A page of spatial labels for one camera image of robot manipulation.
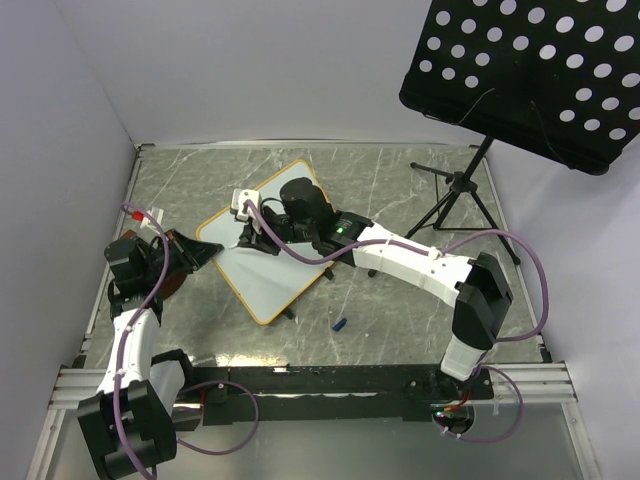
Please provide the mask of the yellow framed whiteboard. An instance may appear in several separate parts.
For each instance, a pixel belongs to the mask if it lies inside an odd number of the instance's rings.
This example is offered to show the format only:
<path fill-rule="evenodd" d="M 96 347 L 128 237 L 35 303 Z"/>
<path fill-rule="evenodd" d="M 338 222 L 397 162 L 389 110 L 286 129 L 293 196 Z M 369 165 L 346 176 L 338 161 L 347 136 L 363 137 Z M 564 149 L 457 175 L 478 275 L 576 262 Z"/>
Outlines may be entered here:
<path fill-rule="evenodd" d="M 272 256 L 252 249 L 231 249 L 242 228 L 243 224 L 224 208 L 198 227 L 196 239 L 224 246 L 214 265 L 253 320 L 267 325 L 295 296 L 320 279 L 328 265 L 306 265 L 285 252 Z"/>

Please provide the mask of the blue marker cap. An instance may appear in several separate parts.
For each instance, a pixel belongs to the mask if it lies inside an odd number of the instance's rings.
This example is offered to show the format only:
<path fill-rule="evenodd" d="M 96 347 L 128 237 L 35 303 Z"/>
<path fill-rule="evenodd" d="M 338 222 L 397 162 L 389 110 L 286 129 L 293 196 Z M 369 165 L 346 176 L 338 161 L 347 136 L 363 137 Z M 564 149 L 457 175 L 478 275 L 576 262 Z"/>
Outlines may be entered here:
<path fill-rule="evenodd" d="M 342 318 L 341 320 L 339 320 L 333 327 L 332 330 L 334 332 L 339 332 L 340 330 L 342 330 L 344 328 L 344 326 L 347 324 L 347 319 L 346 318 Z"/>

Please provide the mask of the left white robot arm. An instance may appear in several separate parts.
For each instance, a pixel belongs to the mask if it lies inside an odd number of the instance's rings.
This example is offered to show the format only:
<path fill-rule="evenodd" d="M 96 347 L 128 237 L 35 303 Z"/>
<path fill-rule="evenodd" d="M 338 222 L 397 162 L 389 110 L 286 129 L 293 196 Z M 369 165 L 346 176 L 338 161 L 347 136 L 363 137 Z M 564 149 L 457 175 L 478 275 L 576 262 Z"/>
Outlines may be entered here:
<path fill-rule="evenodd" d="M 154 352 L 163 303 L 223 250 L 175 229 L 151 241 L 129 230 L 105 248 L 113 346 L 95 394 L 78 406 L 99 478 L 122 479 L 176 456 L 173 405 L 194 396 L 198 378 L 182 350 Z"/>

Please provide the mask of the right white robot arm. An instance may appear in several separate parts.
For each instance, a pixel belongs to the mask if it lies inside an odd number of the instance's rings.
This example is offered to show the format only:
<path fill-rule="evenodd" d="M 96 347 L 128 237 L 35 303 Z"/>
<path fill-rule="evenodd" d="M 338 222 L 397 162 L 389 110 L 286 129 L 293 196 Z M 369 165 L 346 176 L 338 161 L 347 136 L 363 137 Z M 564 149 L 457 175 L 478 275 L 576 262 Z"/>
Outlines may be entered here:
<path fill-rule="evenodd" d="M 450 255 L 399 236 L 380 224 L 333 208 L 305 177 L 285 183 L 277 213 L 257 190 L 234 191 L 230 212 L 243 223 L 238 245 L 306 265 L 340 262 L 387 274 L 426 291 L 453 310 L 452 337 L 436 375 L 438 390 L 458 398 L 494 347 L 513 294 L 499 261 Z"/>

